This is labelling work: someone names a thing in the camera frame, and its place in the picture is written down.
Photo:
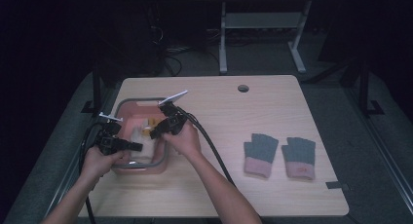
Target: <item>white table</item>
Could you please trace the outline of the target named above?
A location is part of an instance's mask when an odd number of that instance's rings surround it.
[[[239,85],[249,91],[241,93]],[[137,78],[124,81],[112,114],[127,98],[164,97],[188,90],[175,104],[194,114],[214,142],[240,191],[261,216],[343,216],[349,211],[299,84],[293,76],[218,76]],[[244,173],[244,142],[252,133],[280,141],[268,179]],[[316,179],[285,174],[281,145],[287,137],[316,143]],[[202,150],[221,171],[207,142]],[[151,175],[104,175],[90,199],[95,216],[216,217],[207,192],[191,165],[173,150],[165,172]],[[87,216],[86,208],[80,216]]]

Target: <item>person's left hand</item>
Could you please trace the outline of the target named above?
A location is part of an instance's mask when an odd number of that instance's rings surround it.
[[[124,151],[111,155],[103,155],[97,146],[88,150],[82,167],[81,176],[97,183],[103,174],[109,172],[112,165],[124,156]]]

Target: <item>gray carpet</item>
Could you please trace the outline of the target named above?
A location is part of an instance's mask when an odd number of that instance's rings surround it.
[[[318,62],[320,45],[324,36],[306,34],[299,51],[308,72],[295,70],[287,50],[286,41],[291,34],[275,39],[260,40],[244,47],[228,48],[227,75],[277,75],[291,74],[306,80],[319,74],[331,64]],[[208,48],[217,56],[217,46]],[[211,54],[189,52],[175,56],[182,62],[179,76],[213,76],[219,74],[218,63]],[[178,64],[169,62],[172,68]],[[371,123],[389,146],[393,157],[406,179],[413,182],[413,126],[392,100],[386,86],[375,76],[370,79],[370,98],[377,100],[386,115],[372,116],[365,120],[355,106],[357,87],[343,89],[338,80],[342,71],[336,72],[314,85],[302,85],[303,93],[313,114],[319,133],[335,169],[338,180],[348,186],[344,190],[350,207],[350,216],[315,218],[267,218],[272,223],[413,223],[412,213],[400,196],[382,159],[375,140],[371,137],[366,121]],[[168,76],[164,71],[161,76]],[[105,89],[104,109],[110,110],[116,89]],[[76,157],[76,149],[83,133],[93,119],[91,114],[81,114],[84,103],[91,100],[91,75],[79,86],[44,152],[26,181],[5,223],[38,223],[47,213],[56,189],[65,181],[68,165]],[[98,218],[98,223],[151,223],[152,219]],[[154,223],[205,223],[201,219],[156,219]],[[89,223],[79,218],[78,223]]]

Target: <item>forearm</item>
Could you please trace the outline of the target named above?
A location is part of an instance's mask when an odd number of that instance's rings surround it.
[[[223,223],[261,223],[255,209],[244,195],[219,173],[204,155],[199,154],[189,161],[203,181]]]
[[[75,223],[93,187],[94,183],[89,179],[79,178],[42,223]]]

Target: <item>table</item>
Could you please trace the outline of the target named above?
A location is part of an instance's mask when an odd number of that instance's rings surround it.
[[[226,28],[296,28],[293,40],[288,42],[295,66],[300,73],[306,73],[306,67],[298,52],[298,44],[306,25],[312,1],[307,0],[300,12],[287,13],[227,13],[225,2],[221,12],[221,38],[219,45],[219,72],[226,74],[227,56],[225,48]]]
[[[241,93],[239,86],[249,87]],[[196,116],[214,142],[235,184],[261,216],[343,216],[349,211],[305,97],[294,76],[213,76],[134,78],[124,81],[113,106],[126,98],[165,97],[188,90],[175,105]],[[244,142],[252,133],[280,141],[268,179],[244,173]],[[285,174],[281,145],[287,137],[316,143],[316,179]],[[222,172],[207,142],[202,151]],[[195,170],[171,150],[165,172],[100,178],[90,193],[95,216],[216,217],[217,213]],[[84,207],[80,216],[87,216]]]

